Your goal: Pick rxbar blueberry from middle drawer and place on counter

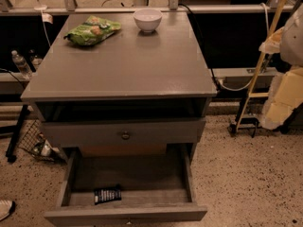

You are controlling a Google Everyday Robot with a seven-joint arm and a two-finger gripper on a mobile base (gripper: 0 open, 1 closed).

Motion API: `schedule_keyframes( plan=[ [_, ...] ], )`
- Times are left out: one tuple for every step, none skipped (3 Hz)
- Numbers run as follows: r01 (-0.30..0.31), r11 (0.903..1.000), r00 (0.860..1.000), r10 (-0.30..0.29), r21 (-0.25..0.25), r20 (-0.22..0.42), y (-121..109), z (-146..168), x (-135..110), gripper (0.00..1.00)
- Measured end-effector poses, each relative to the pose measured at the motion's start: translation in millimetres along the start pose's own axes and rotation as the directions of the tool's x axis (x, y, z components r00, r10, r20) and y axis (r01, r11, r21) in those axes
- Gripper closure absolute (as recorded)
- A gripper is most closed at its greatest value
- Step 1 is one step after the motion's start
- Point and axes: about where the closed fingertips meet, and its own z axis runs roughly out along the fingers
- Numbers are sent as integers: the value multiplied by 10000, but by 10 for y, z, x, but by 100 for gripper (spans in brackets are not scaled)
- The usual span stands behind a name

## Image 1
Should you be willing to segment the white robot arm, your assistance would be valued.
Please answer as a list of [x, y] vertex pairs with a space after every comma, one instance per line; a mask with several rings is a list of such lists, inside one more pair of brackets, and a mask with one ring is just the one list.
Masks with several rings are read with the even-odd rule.
[[260, 125], [267, 130], [281, 126], [303, 103], [303, 5], [258, 49], [266, 54], [279, 54], [291, 65], [286, 73], [277, 73], [272, 79], [265, 101]]

